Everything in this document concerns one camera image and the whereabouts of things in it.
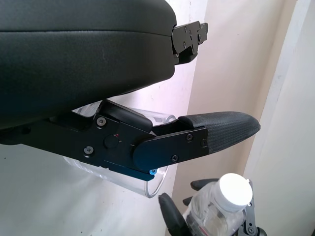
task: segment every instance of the plastic water bottle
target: plastic water bottle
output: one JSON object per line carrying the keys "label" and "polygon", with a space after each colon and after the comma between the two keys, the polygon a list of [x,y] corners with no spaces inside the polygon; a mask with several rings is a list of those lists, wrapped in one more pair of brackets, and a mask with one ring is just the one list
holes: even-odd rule
{"label": "plastic water bottle", "polygon": [[245,220],[252,200],[249,182],[237,174],[225,174],[192,198],[184,214],[194,236],[231,236]]}

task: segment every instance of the bolt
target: bolt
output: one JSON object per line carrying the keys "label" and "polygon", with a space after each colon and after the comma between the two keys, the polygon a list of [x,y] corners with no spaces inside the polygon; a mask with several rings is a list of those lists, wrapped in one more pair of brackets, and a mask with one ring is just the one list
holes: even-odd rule
{"label": "bolt", "polygon": [[150,170],[149,173],[154,176],[157,173],[157,169]]}
{"label": "bolt", "polygon": [[248,228],[248,232],[249,232],[250,234],[254,233],[253,227],[249,227],[249,228]]}
{"label": "bolt", "polygon": [[186,139],[188,142],[190,142],[192,140],[192,138],[193,138],[193,135],[187,134]]}
{"label": "bolt", "polygon": [[207,140],[206,139],[202,139],[200,142],[202,147],[206,147],[207,146]]}
{"label": "bolt", "polygon": [[176,155],[174,155],[174,156],[172,156],[171,161],[172,161],[173,163],[176,163],[176,162],[178,162],[178,159],[179,159],[179,157],[176,156]]}
{"label": "bolt", "polygon": [[91,147],[91,146],[86,146],[86,147],[84,148],[84,153],[85,153],[86,155],[91,155],[93,152],[94,152],[94,148]]}
{"label": "bolt", "polygon": [[104,117],[99,117],[97,118],[96,123],[98,126],[104,126],[106,124],[106,120]]}

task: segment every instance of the beige wall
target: beige wall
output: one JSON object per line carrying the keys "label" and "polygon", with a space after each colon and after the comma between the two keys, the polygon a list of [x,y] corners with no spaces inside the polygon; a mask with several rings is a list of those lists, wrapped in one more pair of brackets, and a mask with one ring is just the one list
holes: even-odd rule
{"label": "beige wall", "polygon": [[256,223],[269,236],[315,229],[315,0],[299,4],[308,8],[301,34],[262,149],[252,156],[257,163],[244,173],[254,183]]}
{"label": "beige wall", "polygon": [[[209,0],[208,40],[200,47],[189,114],[240,111],[260,118],[295,0]],[[173,199],[193,193],[189,183],[243,174],[253,138],[178,166]]]}

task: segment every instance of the white bottle cap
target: white bottle cap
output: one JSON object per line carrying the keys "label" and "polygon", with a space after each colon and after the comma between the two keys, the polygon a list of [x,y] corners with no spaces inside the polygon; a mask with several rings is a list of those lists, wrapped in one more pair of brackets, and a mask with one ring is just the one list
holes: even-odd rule
{"label": "white bottle cap", "polygon": [[225,174],[215,184],[213,197],[217,204],[229,212],[245,209],[252,200],[249,182],[238,174]]}

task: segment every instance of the black metal bracket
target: black metal bracket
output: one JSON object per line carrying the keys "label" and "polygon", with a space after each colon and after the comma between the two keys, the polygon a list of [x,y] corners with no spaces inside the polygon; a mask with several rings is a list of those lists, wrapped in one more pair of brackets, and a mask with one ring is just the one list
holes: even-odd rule
{"label": "black metal bracket", "polygon": [[69,112],[1,130],[0,143],[25,144],[149,181],[150,170],[207,155],[207,136],[205,128],[179,120],[152,127],[143,115],[104,100],[93,117]]}
{"label": "black metal bracket", "polygon": [[198,46],[207,40],[208,24],[199,21],[175,27],[172,32],[175,64],[192,61],[198,54]]}
{"label": "black metal bracket", "polygon": [[256,227],[254,208],[255,208],[255,205],[254,205],[254,197],[253,197],[251,202],[246,207],[245,222],[239,228],[237,232],[237,236],[259,236],[260,235],[258,228]]}

